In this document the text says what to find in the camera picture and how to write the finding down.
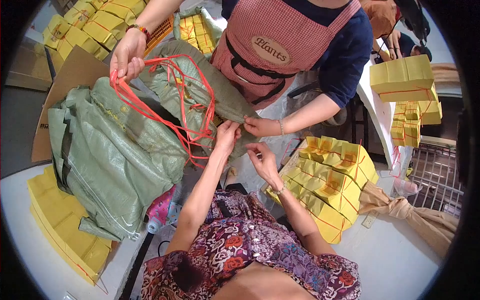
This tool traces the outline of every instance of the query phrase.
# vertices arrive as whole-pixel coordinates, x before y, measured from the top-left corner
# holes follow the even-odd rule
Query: person in black shirt
[[[393,60],[426,54],[428,59],[432,61],[432,53],[427,47],[421,47],[420,45],[415,44],[411,37],[396,29],[394,29],[392,34],[388,36],[387,44],[390,58]]]

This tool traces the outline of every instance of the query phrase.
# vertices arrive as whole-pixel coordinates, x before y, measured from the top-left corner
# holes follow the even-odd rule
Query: oval label
[[[252,47],[257,54],[274,64],[286,64],[290,61],[290,55],[277,42],[264,36],[252,37]]]

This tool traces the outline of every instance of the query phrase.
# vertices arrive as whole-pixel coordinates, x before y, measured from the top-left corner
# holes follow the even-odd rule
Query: foot
[[[227,172],[227,180],[225,180],[225,186],[237,182],[237,168],[230,167]]]

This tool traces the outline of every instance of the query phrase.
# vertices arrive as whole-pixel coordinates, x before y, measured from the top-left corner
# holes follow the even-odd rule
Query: orange plastic crate
[[[161,42],[173,30],[173,15],[166,19],[160,26],[158,26],[151,34],[152,39],[148,42],[145,49],[144,57],[152,51],[155,46]]]

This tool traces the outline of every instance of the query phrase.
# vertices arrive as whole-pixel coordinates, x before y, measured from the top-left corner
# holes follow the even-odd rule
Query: floral blouse
[[[142,299],[211,299],[253,261],[289,275],[316,299],[360,297],[356,263],[305,250],[295,233],[277,223],[255,193],[217,190],[190,249],[145,263]]]

